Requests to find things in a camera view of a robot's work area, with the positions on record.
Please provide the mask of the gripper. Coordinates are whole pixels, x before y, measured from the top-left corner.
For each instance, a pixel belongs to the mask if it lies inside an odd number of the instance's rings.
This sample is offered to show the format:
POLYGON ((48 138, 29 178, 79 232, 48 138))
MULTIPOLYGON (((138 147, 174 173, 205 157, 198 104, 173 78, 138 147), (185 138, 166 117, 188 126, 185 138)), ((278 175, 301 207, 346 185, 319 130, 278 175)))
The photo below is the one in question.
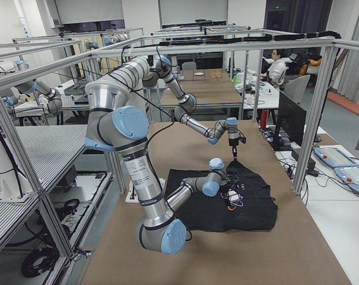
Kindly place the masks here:
POLYGON ((233 160, 237 161, 237 146, 239 143, 245 144, 246 137, 236 127, 229 127, 228 131, 228 143, 232 147, 233 160))
POLYGON ((239 176, 236 173, 228 174, 224 180, 225 185, 235 185, 240 182, 239 176))

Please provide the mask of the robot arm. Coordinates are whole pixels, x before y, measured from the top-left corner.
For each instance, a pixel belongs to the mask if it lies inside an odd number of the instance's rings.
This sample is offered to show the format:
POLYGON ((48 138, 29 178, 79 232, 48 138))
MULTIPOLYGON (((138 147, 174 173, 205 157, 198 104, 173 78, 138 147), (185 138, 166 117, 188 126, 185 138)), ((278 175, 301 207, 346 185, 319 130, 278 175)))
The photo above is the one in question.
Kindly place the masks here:
POLYGON ((165 196, 148 155, 150 123, 146 113, 131 103, 141 87, 152 87, 158 80, 163 80, 178 99, 174 115, 181 124, 203 135, 211 144, 216 144, 224 134, 231 145, 237 144, 236 118, 218 121, 213 128, 201 124, 190 115, 196 98, 183 91, 171 62, 163 56, 137 56, 86 85, 90 114, 85 145, 121 155, 144 213, 138 227, 140 245, 174 255, 183 248, 188 233, 176 214, 177 209, 194 192, 215 196, 228 182, 228 174, 222 159, 213 158, 205 177, 186 178, 170 196, 165 196))
POLYGON ((178 104, 174 108, 172 120, 177 120, 192 130, 202 134, 210 144, 216 144, 226 132, 228 133, 228 143, 232 148, 233 160, 237 160, 237 146, 239 143, 246 143, 246 137, 237 127, 237 118, 229 117, 219 120, 213 128, 209 128, 191 117, 191 113, 196 109, 196 97, 191 93, 185 93, 181 88, 177 78, 173 74, 171 62, 164 57, 148 57, 150 71, 164 80, 171 92, 175 95, 178 104))

